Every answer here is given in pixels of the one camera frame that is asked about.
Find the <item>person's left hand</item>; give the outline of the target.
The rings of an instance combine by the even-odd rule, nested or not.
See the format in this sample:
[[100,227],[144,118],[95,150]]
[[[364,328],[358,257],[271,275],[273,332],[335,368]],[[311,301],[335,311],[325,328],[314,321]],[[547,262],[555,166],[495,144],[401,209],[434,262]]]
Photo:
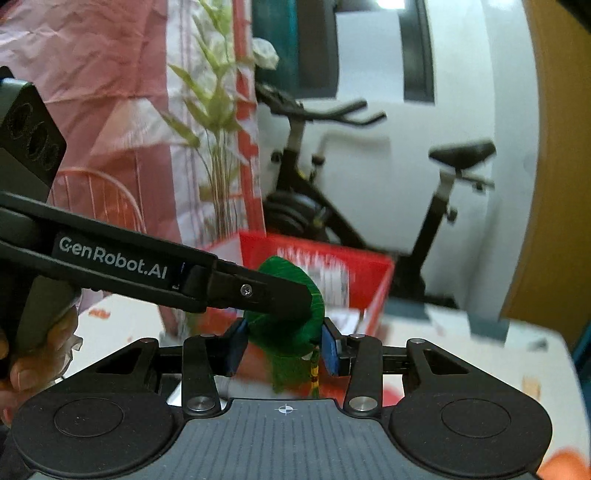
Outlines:
[[37,350],[16,358],[10,373],[1,377],[1,421],[12,424],[19,407],[60,377],[72,360],[72,352],[82,345],[75,334],[78,309],[70,308],[52,327],[46,342]]

